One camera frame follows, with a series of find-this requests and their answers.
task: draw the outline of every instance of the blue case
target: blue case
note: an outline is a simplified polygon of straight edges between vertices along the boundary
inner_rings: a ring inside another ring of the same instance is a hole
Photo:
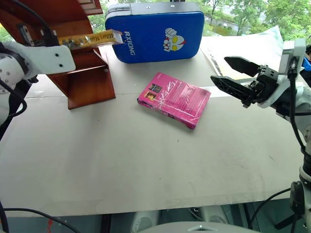
[[[198,52],[204,15],[194,2],[117,4],[109,7],[105,26],[122,32],[124,44],[113,46],[120,61],[169,61]]]

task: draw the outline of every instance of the cartoon character print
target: cartoon character print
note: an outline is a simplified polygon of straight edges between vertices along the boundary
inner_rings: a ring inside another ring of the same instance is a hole
[[[165,40],[163,42],[164,51],[177,51],[180,50],[186,43],[185,39],[177,35],[177,31],[173,28],[165,29]]]

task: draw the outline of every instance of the pink book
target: pink book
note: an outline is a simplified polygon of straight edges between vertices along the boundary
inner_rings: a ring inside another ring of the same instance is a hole
[[[209,91],[166,74],[157,73],[137,101],[194,129],[209,96]]]

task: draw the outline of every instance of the wooden stand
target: wooden stand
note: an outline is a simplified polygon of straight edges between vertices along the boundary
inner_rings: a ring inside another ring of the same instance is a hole
[[[55,30],[57,36],[93,33],[90,22],[77,0],[20,0]],[[40,22],[24,9],[9,0],[0,2],[0,23],[19,43],[23,43],[17,29],[19,23],[27,26],[33,40],[42,39]],[[92,48],[71,52],[76,70],[48,75],[55,85],[68,97],[68,108],[115,98],[108,64]]]

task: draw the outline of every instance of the white tabletop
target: white tabletop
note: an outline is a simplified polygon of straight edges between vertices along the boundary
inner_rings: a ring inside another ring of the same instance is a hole
[[[190,130],[137,104],[157,72],[212,86],[201,51],[124,64],[108,47],[107,57],[116,99],[70,111],[46,77],[31,87],[27,111],[0,142],[5,207],[67,216],[215,205],[262,200],[298,180],[298,143],[273,109],[211,98]]]

